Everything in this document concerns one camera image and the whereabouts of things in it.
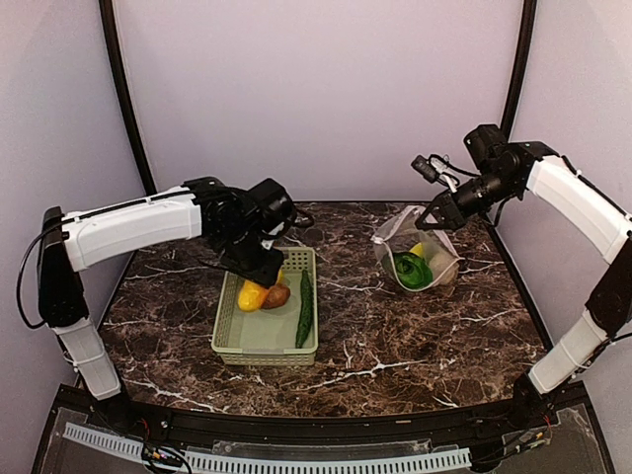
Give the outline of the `yellow green mango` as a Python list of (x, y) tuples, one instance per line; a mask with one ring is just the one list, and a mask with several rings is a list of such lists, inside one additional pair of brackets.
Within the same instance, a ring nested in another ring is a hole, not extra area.
[(416, 255), (419, 258), (423, 258), (425, 256), (424, 245), (422, 243), (417, 243), (410, 249), (410, 253)]

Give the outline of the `clear zip top bag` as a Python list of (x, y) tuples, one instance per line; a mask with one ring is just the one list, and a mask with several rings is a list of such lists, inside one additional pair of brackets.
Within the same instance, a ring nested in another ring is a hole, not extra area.
[(425, 210), (422, 205), (406, 205), (370, 238), (377, 263), (411, 292), (452, 284), (459, 273), (461, 257), (447, 234), (416, 226)]

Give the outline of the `brown potato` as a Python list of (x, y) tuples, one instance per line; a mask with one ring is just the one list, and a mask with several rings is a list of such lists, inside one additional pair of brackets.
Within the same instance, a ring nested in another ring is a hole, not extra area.
[(261, 308), (265, 310), (282, 307), (291, 295), (290, 288), (284, 283), (277, 283), (270, 288)]

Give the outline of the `green white bok choy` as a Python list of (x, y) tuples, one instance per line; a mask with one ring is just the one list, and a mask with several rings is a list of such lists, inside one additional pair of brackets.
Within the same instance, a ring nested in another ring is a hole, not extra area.
[(433, 273), (426, 261), (414, 253), (394, 253), (393, 263), (396, 277), (408, 289), (421, 290), (429, 286), (434, 280)]

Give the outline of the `dark green cucumber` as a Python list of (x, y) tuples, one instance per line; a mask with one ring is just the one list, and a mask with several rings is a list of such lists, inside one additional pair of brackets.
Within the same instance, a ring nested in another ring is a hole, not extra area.
[(303, 345), (305, 344), (309, 336), (312, 323), (313, 323), (314, 295), (313, 295), (312, 282), (310, 279), (309, 272), (307, 270), (303, 270), (301, 273), (300, 297), (301, 297), (300, 313), (299, 313), (298, 323), (297, 323), (297, 328), (296, 328), (296, 333), (295, 333), (295, 347), (297, 349), (303, 348)]

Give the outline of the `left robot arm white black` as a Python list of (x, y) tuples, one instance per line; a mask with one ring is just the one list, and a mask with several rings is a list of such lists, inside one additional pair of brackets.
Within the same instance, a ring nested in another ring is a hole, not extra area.
[(23, 322), (31, 330), (49, 328), (89, 394), (102, 402), (102, 416), (119, 431), (132, 430), (139, 410), (122, 395), (124, 384), (91, 320), (81, 272), (153, 245), (202, 238), (218, 259), (216, 269), (270, 287), (283, 263), (275, 241), (292, 227), (313, 223), (272, 178), (243, 190), (204, 177), (93, 210), (51, 207), (25, 252), (38, 255), (40, 320)]

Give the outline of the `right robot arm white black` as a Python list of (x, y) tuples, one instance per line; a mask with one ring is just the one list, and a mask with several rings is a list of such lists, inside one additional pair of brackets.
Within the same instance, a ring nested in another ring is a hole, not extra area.
[(504, 419), (523, 429), (551, 405), (563, 383), (587, 369), (630, 323), (631, 215), (542, 142), (509, 142), (496, 125), (481, 124), (465, 136), (464, 144), (477, 175), (437, 195), (417, 218), (418, 229), (457, 230), (492, 205), (532, 193), (571, 222), (608, 265), (579, 320), (515, 381)]

